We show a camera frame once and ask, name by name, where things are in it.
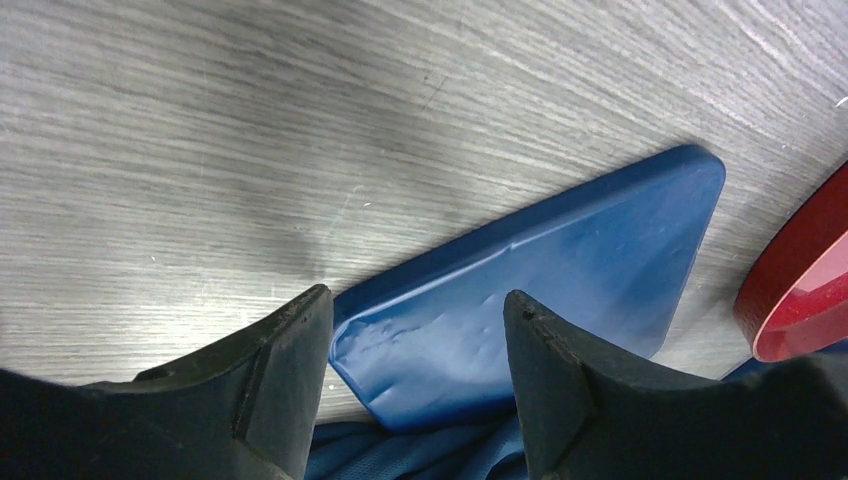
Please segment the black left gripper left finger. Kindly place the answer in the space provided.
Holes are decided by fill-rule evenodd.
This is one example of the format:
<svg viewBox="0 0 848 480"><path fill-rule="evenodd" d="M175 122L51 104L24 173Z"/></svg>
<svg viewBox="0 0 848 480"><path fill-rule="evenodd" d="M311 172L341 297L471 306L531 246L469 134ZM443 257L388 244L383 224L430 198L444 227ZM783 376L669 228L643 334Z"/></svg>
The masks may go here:
<svg viewBox="0 0 848 480"><path fill-rule="evenodd" d="M129 382L1 373L5 479L300 479L333 326L321 284Z"/></svg>

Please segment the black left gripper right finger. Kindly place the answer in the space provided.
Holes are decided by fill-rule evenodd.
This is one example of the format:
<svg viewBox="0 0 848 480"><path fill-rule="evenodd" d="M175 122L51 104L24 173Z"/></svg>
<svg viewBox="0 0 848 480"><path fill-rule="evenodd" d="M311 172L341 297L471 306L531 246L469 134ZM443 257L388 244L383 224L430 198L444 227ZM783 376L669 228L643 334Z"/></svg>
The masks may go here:
<svg viewBox="0 0 848 480"><path fill-rule="evenodd" d="M843 479L847 361L715 381L641 358L525 294L504 303L533 479Z"/></svg>

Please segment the blue tin lid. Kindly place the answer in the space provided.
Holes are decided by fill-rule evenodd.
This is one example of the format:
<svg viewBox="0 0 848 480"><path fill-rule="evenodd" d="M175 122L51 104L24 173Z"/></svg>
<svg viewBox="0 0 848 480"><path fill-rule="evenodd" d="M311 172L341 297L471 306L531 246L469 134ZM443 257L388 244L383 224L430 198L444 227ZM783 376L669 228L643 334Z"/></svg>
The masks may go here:
<svg viewBox="0 0 848 480"><path fill-rule="evenodd" d="M329 362L387 430L509 410L520 290L638 356L663 345L725 182L683 145L493 221L337 295Z"/></svg>

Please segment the red round tray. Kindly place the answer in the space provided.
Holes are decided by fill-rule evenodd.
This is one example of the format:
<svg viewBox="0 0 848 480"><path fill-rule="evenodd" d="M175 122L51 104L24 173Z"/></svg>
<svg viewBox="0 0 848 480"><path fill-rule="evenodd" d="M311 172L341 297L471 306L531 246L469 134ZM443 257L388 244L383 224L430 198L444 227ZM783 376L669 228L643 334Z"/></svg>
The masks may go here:
<svg viewBox="0 0 848 480"><path fill-rule="evenodd" d="M793 214L756 260L733 307L753 357L773 363L847 338L847 166Z"/></svg>

